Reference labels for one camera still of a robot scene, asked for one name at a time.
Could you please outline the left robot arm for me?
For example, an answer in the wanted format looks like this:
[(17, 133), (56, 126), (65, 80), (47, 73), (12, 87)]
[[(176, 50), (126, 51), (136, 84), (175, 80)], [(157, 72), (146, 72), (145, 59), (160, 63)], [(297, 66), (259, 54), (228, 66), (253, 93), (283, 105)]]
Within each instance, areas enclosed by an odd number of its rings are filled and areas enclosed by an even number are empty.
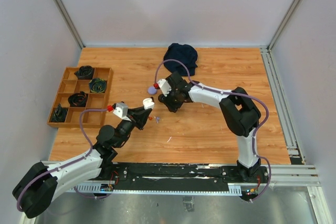
[(96, 143), (89, 142), (89, 149), (76, 157), (53, 165), (34, 164), (12, 191), (17, 210), (35, 218), (57, 197), (85, 180), (108, 179), (112, 175), (110, 164), (118, 154), (116, 148), (127, 142), (134, 128), (144, 128), (153, 108), (150, 104), (130, 109), (122, 102), (107, 106), (104, 111), (121, 120), (117, 127), (102, 126)]

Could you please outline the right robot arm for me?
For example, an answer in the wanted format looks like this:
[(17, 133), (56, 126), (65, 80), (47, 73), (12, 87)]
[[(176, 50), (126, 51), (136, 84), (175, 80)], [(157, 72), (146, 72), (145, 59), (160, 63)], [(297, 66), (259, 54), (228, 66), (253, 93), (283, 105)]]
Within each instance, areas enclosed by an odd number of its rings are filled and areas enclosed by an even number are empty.
[(159, 101), (170, 112), (177, 112), (184, 103), (202, 103), (220, 109), (228, 129), (237, 137), (238, 177), (244, 182), (256, 177), (261, 165), (256, 149), (261, 112), (243, 88), (215, 89), (193, 80), (187, 82), (178, 72), (155, 80), (153, 86), (161, 90)]

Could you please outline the white earbud case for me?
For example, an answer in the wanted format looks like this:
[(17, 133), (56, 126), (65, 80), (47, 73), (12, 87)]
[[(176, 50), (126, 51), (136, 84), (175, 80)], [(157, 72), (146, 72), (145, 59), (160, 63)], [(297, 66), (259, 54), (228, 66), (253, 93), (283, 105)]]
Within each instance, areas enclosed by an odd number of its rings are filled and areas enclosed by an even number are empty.
[(155, 103), (152, 98), (146, 98), (143, 100), (143, 107), (145, 110), (147, 109), (153, 109), (155, 106)]

